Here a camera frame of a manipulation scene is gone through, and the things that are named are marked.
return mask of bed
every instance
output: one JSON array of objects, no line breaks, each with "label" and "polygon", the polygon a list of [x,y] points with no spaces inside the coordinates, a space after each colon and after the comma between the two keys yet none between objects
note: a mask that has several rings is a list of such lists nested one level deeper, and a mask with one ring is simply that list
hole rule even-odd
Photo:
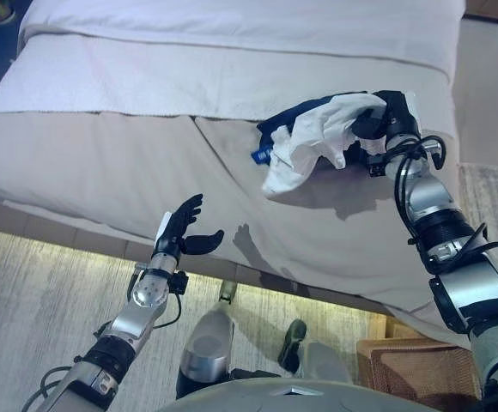
[{"label": "bed", "polygon": [[162,214],[202,192],[192,230],[226,237],[181,266],[390,312],[464,346],[442,326],[391,181],[322,165],[270,200],[266,167],[250,156],[256,122],[303,100],[412,91],[423,132],[446,140],[440,176],[456,196],[463,10],[452,0],[34,0],[0,83],[0,204],[147,251]]}]

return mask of black shoe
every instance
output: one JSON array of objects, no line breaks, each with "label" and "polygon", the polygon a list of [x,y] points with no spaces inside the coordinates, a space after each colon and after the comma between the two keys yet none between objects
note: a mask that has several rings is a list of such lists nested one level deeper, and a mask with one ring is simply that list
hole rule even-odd
[{"label": "black shoe", "polygon": [[283,341],[282,351],[277,357],[277,363],[288,372],[295,373],[299,368],[299,344],[307,335],[307,324],[300,319],[295,319],[287,332]]}]

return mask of black cable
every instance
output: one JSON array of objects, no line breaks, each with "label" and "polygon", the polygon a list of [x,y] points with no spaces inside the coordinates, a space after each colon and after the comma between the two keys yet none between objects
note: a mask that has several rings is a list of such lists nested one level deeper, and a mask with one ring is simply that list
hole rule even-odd
[{"label": "black cable", "polygon": [[170,326],[171,324],[174,324],[180,319],[180,315],[182,315],[182,303],[180,302],[179,294],[174,294],[174,297],[177,298],[177,303],[179,304],[179,313],[177,313],[177,317],[171,320],[170,322],[166,322],[165,324],[158,324],[157,326],[154,326],[152,329],[160,329],[166,326]]},{"label": "black cable", "polygon": [[[51,382],[50,384],[47,384],[45,386],[45,391],[48,391],[49,389],[54,388],[60,382],[61,382],[60,380],[55,380],[55,381]],[[32,403],[35,402],[35,400],[38,397],[40,397],[41,395],[42,395],[42,391],[41,391],[41,389],[38,389],[31,397],[29,397],[27,399],[26,403],[24,403],[24,406],[22,406],[21,412],[28,412],[30,407],[32,406]]]},{"label": "black cable", "polygon": [[131,275],[131,280],[129,281],[129,286],[127,287],[127,301],[131,301],[131,295],[132,295],[132,289],[135,287],[135,283],[137,283],[137,279],[138,279],[138,272],[135,271],[135,273],[133,273]]},{"label": "black cable", "polygon": [[422,263],[425,265],[427,271],[432,275],[439,275],[442,273],[451,272],[456,265],[462,259],[468,259],[475,257],[481,253],[486,251],[490,251],[492,249],[498,248],[498,242],[490,242],[486,245],[481,245],[477,248],[471,249],[474,241],[481,233],[486,233],[487,227],[485,223],[482,223],[478,229],[470,236],[470,238],[465,242],[461,250],[457,253],[455,258],[445,264],[436,264],[432,265],[428,254],[421,250],[418,243],[418,236],[413,228],[410,218],[407,215],[407,209],[405,208],[406,201],[406,188],[407,188],[407,174],[411,168],[411,163],[419,157],[421,157],[424,152],[424,143],[429,141],[435,141],[440,145],[440,158],[438,161],[438,165],[434,164],[437,169],[441,169],[446,161],[446,144],[444,141],[438,136],[427,136],[423,138],[421,141],[417,141],[415,138],[409,138],[408,140],[400,143],[394,148],[390,149],[386,153],[386,159],[391,160],[393,157],[397,155],[403,154],[403,159],[400,161],[396,178],[394,181],[394,200],[396,204],[396,209],[402,219],[402,222],[408,229],[411,234],[411,243],[417,245],[417,250],[419,251],[419,255],[421,257]]},{"label": "black cable", "polygon": [[49,397],[49,394],[46,391],[46,379],[49,376],[51,376],[53,373],[65,372],[65,371],[69,371],[70,369],[71,369],[71,367],[54,367],[50,371],[47,371],[47,373],[45,373],[45,375],[43,375],[43,378],[41,378],[41,382],[39,383],[39,390],[41,391],[41,395],[43,395],[43,397]]}]

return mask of wicker basket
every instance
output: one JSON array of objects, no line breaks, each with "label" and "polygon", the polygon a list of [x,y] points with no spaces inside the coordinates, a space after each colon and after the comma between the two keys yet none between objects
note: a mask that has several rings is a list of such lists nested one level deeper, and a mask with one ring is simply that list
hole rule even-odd
[{"label": "wicker basket", "polygon": [[479,398],[471,352],[423,338],[363,340],[357,344],[360,381],[444,412],[468,408]]}]

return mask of carpet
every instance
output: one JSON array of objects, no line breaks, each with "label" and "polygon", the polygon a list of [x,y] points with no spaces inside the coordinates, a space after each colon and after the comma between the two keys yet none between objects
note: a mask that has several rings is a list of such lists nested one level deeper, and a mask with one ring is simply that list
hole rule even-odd
[{"label": "carpet", "polygon": [[[461,206],[469,223],[488,225],[489,241],[498,240],[498,167],[463,164],[460,169]],[[498,250],[493,250],[498,257]]]},{"label": "carpet", "polygon": [[[0,233],[0,411],[20,410],[50,368],[71,365],[94,343],[92,332],[124,304],[133,263]],[[156,330],[110,411],[154,411],[172,402],[185,341],[218,298],[221,282],[190,275],[180,321]],[[176,315],[174,299],[158,321]],[[240,285],[232,367],[288,376],[276,363],[294,318],[337,349],[357,379],[355,344],[369,312]]]}]

